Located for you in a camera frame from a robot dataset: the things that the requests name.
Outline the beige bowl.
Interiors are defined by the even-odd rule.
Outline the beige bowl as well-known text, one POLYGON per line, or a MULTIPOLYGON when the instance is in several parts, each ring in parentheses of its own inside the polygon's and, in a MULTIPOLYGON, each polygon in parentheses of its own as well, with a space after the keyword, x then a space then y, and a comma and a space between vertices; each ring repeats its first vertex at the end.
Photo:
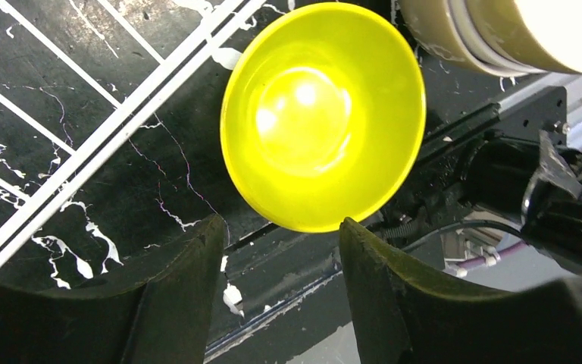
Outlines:
MULTIPOLYGON (((548 1, 464 1, 483 39, 500 55, 544 72, 582 74, 580 45, 569 43, 568 12, 548 1)), ((405 25, 425 51, 456 66, 489 73, 460 37, 448 1, 400 1, 405 25)))

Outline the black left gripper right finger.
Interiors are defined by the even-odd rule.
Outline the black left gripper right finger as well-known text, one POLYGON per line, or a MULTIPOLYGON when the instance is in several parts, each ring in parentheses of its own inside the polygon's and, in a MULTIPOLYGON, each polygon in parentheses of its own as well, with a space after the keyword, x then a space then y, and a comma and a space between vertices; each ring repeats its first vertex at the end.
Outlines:
POLYGON ((485 287, 351 218, 339 250, 363 363, 582 363, 582 276, 518 292, 485 287))

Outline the yellow-green bowl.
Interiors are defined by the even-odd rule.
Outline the yellow-green bowl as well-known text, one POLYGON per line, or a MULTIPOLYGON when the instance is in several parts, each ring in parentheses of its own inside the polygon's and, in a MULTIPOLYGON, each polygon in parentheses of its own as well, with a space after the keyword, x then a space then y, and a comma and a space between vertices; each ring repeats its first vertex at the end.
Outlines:
POLYGON ((426 114, 405 37, 362 6, 316 3, 274 20, 243 52, 221 106, 221 151, 259 215, 292 231, 331 232, 397 192, 426 114))

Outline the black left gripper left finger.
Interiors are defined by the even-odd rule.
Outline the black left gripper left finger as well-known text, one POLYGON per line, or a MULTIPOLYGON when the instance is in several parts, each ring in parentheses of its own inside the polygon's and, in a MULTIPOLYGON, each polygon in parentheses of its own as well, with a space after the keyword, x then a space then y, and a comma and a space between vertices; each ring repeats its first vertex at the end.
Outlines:
POLYGON ((0 363, 203 362, 224 240, 209 215, 75 289, 0 283, 0 363))

